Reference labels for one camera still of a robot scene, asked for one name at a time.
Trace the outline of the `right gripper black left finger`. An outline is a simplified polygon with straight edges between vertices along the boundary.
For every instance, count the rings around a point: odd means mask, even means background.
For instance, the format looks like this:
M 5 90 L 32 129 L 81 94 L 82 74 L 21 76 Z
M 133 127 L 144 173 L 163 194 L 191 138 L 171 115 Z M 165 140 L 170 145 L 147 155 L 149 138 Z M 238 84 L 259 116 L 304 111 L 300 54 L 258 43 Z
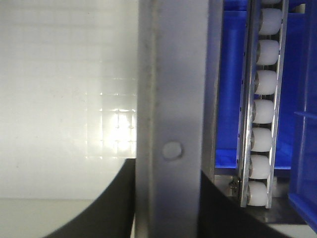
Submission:
M 135 159 L 123 166 L 102 194 L 48 238 L 129 238 L 135 213 Z

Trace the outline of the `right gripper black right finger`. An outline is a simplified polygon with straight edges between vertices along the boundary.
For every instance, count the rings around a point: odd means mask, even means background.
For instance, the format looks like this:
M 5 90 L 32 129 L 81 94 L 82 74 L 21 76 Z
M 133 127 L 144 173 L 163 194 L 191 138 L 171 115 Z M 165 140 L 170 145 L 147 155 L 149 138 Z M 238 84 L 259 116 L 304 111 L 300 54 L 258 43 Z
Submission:
M 241 208 L 201 174 L 199 236 L 201 238 L 315 238 L 316 232 L 290 205 L 276 197 L 272 208 Z

